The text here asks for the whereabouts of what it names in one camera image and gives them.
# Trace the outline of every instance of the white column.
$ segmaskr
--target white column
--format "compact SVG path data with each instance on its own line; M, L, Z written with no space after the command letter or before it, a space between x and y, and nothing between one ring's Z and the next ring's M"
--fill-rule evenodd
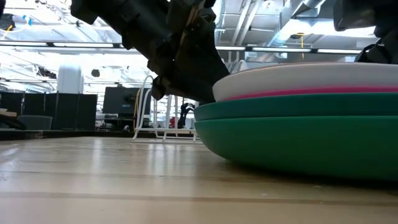
M57 81L57 90L60 93L83 93L85 80L81 65L64 62L59 68Z

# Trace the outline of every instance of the cable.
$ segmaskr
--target cable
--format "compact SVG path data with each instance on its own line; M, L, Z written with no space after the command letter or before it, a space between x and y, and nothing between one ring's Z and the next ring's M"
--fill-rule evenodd
M137 116L137 106L138 106L137 104L138 104L138 98L139 98L140 93L141 93L141 88L137 92L136 105L134 106L134 116L132 117L132 123L133 123L132 128L133 128L134 132L136 132L136 116Z
M5 38L6 38L6 36L7 36L7 34L10 32L10 30L13 28L13 26L12 25L10 25L9 27L8 27L8 29L7 29L7 31L4 33L4 35L1 37L1 40L4 40Z
M16 32L20 32L20 31L26 29L26 28L29 26L29 21L30 21L30 19L28 19L28 17L25 17L25 20L26 20L26 24L25 24L22 28L20 28L19 30L12 30L12 31L11 31L12 25L11 25L10 27L8 27L7 30L1 30L1 29L0 29L0 31L5 32L5 34L3 35L3 37L1 38L1 40L4 40L4 38L6 38L6 36L7 36L8 33L16 33Z
M299 33L296 33L296 35L301 36L301 48L304 48L304 36L310 35L310 34L304 34L304 33L299 32ZM304 60L304 53L301 53L301 57L302 57L302 60Z

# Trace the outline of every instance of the stack of plates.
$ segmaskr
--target stack of plates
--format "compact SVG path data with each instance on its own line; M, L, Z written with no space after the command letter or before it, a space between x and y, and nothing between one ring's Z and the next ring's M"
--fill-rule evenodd
M398 180L398 66L313 63L230 75L195 110L203 143L266 169Z

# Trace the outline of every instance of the pink plate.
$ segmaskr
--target pink plate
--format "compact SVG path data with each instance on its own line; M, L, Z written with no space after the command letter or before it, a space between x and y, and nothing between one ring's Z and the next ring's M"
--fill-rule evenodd
M263 91L260 93L235 96L226 100L241 100L265 96L303 95L317 93L398 93L398 86L333 86L301 90Z

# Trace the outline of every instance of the white plate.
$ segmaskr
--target white plate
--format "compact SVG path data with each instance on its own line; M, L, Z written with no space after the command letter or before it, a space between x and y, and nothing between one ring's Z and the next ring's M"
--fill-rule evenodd
M292 63L229 75L213 87L216 101L274 90L336 86L398 86L398 65Z

